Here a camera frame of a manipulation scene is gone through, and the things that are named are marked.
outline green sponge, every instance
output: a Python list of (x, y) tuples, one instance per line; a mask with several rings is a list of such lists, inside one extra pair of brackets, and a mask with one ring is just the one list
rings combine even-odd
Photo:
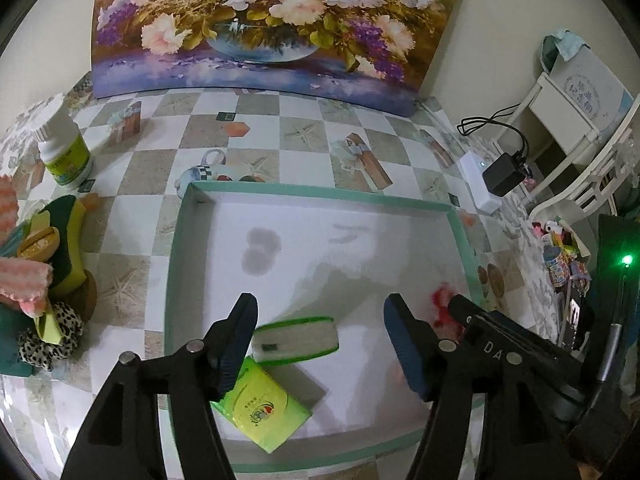
[(328, 316), (287, 319), (256, 328), (251, 347), (262, 366), (297, 363), (337, 351), (338, 331)]
[(72, 293), (86, 280), (80, 256), (84, 206), (75, 196), (65, 195), (49, 203), (43, 211), (49, 211), (51, 226), (60, 231), (60, 245), (49, 259), (53, 267), (49, 296), (57, 300)]

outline floral painting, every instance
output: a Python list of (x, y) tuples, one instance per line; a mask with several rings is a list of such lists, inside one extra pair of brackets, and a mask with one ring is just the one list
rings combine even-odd
[(456, 0), (95, 0), (96, 97), (233, 87), (410, 115)]

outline yellow sponge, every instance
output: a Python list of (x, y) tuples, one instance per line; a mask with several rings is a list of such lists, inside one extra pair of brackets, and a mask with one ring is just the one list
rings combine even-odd
[(84, 206), (75, 196), (65, 195), (55, 199), (43, 211), (49, 211), (51, 226), (60, 231), (60, 246), (49, 259), (53, 267), (49, 297), (56, 300), (73, 292), (86, 280), (80, 256)]

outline green tissue packet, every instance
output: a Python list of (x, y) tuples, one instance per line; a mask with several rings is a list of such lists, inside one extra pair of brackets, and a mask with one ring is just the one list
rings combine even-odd
[(311, 416), (252, 357), (244, 358), (234, 389), (211, 405), (267, 453), (281, 446)]

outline table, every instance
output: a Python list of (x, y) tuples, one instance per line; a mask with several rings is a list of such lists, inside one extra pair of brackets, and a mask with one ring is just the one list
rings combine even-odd
[[(142, 102), (142, 134), (110, 143), (109, 119), (135, 101)], [(491, 216), (477, 212), (457, 167), (441, 165), (427, 147), (425, 132), (448, 146), (454, 158), (473, 149), (491, 160), (497, 150), (475, 138), (454, 136), (433, 98), (417, 106), (411, 120), (322, 98), (245, 89), (141, 92), (94, 101), (88, 76), (69, 93), (68, 103), (95, 153), (91, 192), (101, 196), (101, 208), (86, 216), (81, 249), (98, 283), (98, 304), (74, 359), (52, 374), (0, 378), (2, 421), (42, 478), (59, 478), (84, 415), (118, 355), (124, 350), (145, 358), (162, 355), (166, 274), (180, 206), (174, 182), (213, 148), (225, 153), (229, 166), (250, 168), (266, 182), (453, 203), (478, 265), (493, 273), (485, 286), (488, 301), (546, 338), (558, 335), (542, 245), (530, 230), (521, 197), (509, 194)], [(249, 132), (229, 137), (225, 123), (217, 121), (219, 112), (235, 113), (235, 121), (245, 123)], [(18, 119), (14, 134), (20, 125)], [(392, 181), (384, 190), (341, 154), (339, 143), (352, 133), (370, 147)], [(3, 155), (6, 164), (8, 153)], [(47, 173), (41, 184), (21, 194), (21, 212), (65, 193)], [(166, 399), (160, 399), (160, 407), (168, 475), (181, 478)], [(475, 410), (461, 478), (473, 478), (481, 427), (482, 412)], [(355, 466), (362, 470), (358, 478), (397, 479), (408, 470), (412, 455), (411, 449), (403, 450), (330, 470)], [(287, 478), (314, 478), (328, 471), (295, 472)]]

